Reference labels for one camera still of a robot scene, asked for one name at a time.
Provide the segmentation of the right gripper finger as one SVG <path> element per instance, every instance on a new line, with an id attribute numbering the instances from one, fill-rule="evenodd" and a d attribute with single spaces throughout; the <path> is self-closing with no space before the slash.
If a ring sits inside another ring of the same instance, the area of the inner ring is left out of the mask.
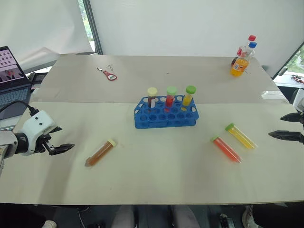
<path id="1" fill-rule="evenodd" d="M 304 113 L 297 112 L 297 113 L 286 114 L 283 117 L 281 117 L 280 120 L 293 122 L 293 123 L 300 122 L 301 124 L 303 124 L 304 123 Z"/>
<path id="2" fill-rule="evenodd" d="M 280 140 L 296 141 L 296 142 L 304 143 L 304 135 L 301 134 L 300 132 L 277 130 L 270 132 L 268 135 Z"/>

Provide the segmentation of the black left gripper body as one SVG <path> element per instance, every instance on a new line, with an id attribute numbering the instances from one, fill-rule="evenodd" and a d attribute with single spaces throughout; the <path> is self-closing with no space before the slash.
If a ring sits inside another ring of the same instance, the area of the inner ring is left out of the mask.
<path id="1" fill-rule="evenodd" d="M 53 146 L 49 143 L 50 139 L 51 139 L 50 134 L 46 134 L 38 137 L 36 140 L 35 153 L 43 153 L 45 151 L 52 153 Z"/>

